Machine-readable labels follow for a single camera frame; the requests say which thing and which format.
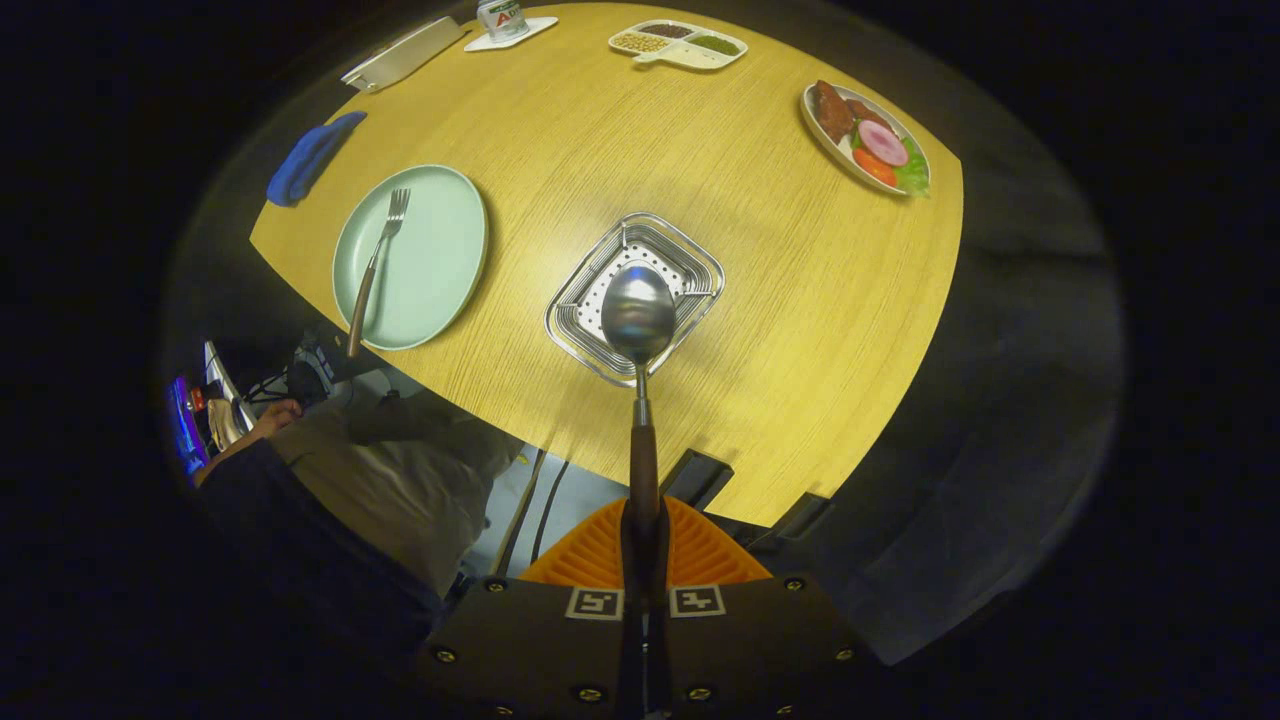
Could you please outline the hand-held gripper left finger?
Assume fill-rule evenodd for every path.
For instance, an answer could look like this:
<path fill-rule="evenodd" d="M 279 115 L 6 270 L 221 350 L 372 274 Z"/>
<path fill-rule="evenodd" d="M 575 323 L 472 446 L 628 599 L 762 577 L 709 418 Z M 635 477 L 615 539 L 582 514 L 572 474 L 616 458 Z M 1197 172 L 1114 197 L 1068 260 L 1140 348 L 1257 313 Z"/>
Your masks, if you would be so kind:
<path fill-rule="evenodd" d="M 618 503 L 617 580 L 476 580 L 421 646 L 415 685 L 443 719 L 616 719 L 637 691 L 632 511 Z"/>

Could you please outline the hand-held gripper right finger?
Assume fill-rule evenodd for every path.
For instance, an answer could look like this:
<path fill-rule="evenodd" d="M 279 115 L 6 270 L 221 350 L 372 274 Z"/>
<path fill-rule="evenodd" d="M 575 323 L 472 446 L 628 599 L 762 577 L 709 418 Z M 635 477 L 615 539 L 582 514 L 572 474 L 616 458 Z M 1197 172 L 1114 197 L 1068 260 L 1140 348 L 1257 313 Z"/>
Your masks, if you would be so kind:
<path fill-rule="evenodd" d="M 850 719 L 881 687 L 881 660 L 806 574 L 735 582 L 703 571 L 659 500 L 645 538 L 645 710 L 659 719 Z"/>

